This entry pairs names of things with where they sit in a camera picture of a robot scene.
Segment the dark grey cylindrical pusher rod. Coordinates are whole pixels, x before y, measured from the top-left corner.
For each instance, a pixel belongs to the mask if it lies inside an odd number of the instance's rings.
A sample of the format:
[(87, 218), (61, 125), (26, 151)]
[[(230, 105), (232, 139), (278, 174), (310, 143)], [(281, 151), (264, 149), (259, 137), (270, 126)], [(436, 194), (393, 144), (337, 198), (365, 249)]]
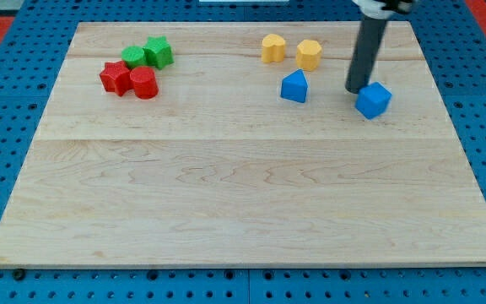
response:
[(345, 82), (348, 92), (358, 94), (368, 85), (387, 24), (388, 19), (363, 15)]

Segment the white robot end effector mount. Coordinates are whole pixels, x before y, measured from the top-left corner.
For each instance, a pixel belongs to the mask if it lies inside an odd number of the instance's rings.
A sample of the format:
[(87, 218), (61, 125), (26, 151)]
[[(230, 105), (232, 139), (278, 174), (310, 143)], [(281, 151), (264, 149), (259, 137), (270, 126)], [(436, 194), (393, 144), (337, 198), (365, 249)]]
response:
[(415, 0), (352, 0), (361, 13), (372, 19), (389, 19), (394, 14), (410, 14)]

